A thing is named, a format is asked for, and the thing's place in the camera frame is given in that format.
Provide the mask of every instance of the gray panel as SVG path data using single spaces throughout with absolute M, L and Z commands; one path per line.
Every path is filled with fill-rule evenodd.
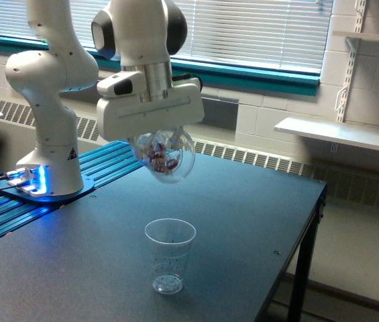
M 324 188 L 201 155 L 180 184 L 132 172 L 0 239 L 0 321 L 253 321 Z M 198 230 L 174 296 L 150 287 L 161 217 Z

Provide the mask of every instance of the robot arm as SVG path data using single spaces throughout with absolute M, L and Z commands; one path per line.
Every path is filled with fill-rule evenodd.
M 169 0 L 111 0 L 92 29 L 97 50 L 108 59 L 120 57 L 122 69 L 97 85 L 101 136 L 128 140 L 160 180 L 181 180 L 192 168 L 182 166 L 184 152 L 185 160 L 193 159 L 182 126 L 204 118 L 199 80 L 172 81 L 170 54 L 187 34 L 183 14 Z
M 36 149 L 17 166 L 38 169 L 41 180 L 22 189 L 35 197 L 69 195 L 81 190 L 83 181 L 76 115 L 59 93 L 93 86 L 98 66 L 76 38 L 69 0 L 29 0 L 27 10 L 30 27 L 48 41 L 49 50 L 12 55 L 6 66 L 9 84 L 26 98 L 36 119 Z

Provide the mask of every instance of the clear plastic cup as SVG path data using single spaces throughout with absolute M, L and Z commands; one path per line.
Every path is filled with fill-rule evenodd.
M 161 294 L 179 292 L 197 230 L 186 221 L 167 218 L 147 224 L 144 232 L 152 251 L 152 287 Z

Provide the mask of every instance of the window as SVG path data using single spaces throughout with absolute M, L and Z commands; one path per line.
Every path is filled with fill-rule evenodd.
M 108 0 L 72 0 L 76 34 Z M 175 0 L 188 22 L 183 60 L 320 74 L 333 0 Z M 34 38 L 25 1 L 0 0 L 0 36 Z
M 0 36 L 36 39 L 27 24 L 26 1 L 0 0 Z M 91 22 L 109 0 L 71 0 L 74 30 L 81 44 L 94 48 Z

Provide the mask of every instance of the blue aluminum rail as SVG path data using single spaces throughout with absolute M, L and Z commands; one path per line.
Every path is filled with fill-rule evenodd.
M 142 165 L 134 158 L 131 147 L 125 142 L 113 142 L 80 155 L 82 174 L 90 176 L 98 189 Z M 56 205 L 39 206 L 0 194 L 0 237 L 51 213 Z

